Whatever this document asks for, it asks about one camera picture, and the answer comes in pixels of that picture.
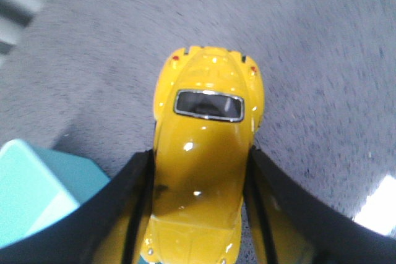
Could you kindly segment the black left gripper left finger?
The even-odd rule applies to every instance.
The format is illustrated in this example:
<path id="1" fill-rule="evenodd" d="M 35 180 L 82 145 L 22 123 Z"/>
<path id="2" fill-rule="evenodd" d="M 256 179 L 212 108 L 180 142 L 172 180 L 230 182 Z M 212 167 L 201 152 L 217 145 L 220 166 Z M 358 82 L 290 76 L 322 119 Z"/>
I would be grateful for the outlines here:
<path id="1" fill-rule="evenodd" d="M 2 248 L 1 263 L 140 263 L 153 176 L 153 151 L 135 153 L 76 211 Z"/>

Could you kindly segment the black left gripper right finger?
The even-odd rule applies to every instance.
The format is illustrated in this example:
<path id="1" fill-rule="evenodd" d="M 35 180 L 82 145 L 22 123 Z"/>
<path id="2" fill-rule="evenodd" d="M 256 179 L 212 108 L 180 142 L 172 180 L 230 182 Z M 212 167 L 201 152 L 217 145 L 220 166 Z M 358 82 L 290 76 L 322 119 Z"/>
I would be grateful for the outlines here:
<path id="1" fill-rule="evenodd" d="M 395 263 L 395 239 L 318 200 L 252 147 L 244 199 L 258 263 Z"/>

